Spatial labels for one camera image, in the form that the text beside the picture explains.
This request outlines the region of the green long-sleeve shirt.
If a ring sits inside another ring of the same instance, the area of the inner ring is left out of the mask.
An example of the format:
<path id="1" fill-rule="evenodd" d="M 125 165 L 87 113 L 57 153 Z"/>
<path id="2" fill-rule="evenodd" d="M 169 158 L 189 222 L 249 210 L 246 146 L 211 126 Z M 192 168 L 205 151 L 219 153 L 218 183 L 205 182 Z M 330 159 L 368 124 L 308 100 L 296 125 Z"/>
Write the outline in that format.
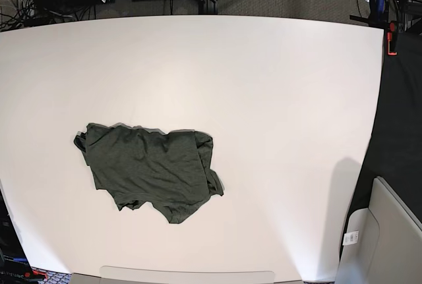
<path id="1" fill-rule="evenodd" d="M 162 133 L 142 127 L 90 123 L 74 138 L 94 185 L 118 210 L 150 203 L 170 224 L 192 216 L 224 188 L 212 170 L 213 138 L 196 130 Z"/>

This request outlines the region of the orange black box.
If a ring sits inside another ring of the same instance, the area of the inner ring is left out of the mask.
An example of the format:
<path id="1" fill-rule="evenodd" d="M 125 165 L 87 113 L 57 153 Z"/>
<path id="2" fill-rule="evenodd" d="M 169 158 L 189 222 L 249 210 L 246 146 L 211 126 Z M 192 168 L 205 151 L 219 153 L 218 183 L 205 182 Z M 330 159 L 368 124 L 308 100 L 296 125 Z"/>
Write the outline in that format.
<path id="1" fill-rule="evenodd" d="M 39 283 L 48 279 L 44 271 L 34 270 L 23 251 L 1 195 L 1 283 Z"/>

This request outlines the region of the beige plastic bin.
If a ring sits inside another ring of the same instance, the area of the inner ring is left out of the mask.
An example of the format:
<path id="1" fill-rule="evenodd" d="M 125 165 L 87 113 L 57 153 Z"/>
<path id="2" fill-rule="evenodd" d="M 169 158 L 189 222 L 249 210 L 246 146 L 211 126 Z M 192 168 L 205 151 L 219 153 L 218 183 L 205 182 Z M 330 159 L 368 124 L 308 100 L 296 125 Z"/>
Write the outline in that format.
<path id="1" fill-rule="evenodd" d="M 420 283 L 421 222 L 382 178 L 343 237 L 336 283 Z"/>

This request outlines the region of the blue handled tool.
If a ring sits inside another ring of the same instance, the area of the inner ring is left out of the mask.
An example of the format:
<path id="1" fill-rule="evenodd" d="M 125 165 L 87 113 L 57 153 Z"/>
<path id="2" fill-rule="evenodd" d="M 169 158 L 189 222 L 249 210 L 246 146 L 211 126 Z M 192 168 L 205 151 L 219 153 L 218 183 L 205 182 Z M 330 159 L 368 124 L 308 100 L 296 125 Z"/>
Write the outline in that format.
<path id="1" fill-rule="evenodd" d="M 377 0 L 377 15 L 380 18 L 384 14 L 385 0 Z"/>

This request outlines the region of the orange black clamp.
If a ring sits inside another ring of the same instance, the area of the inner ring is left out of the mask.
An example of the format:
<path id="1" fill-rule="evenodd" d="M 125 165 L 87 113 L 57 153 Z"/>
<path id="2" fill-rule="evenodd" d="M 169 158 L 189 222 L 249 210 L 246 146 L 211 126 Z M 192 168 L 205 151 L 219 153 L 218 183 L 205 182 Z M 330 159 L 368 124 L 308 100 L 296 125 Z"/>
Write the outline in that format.
<path id="1" fill-rule="evenodd" d="M 387 55 L 396 56 L 396 41 L 397 41 L 398 25 L 397 22 L 392 21 L 388 25 L 387 30 Z"/>

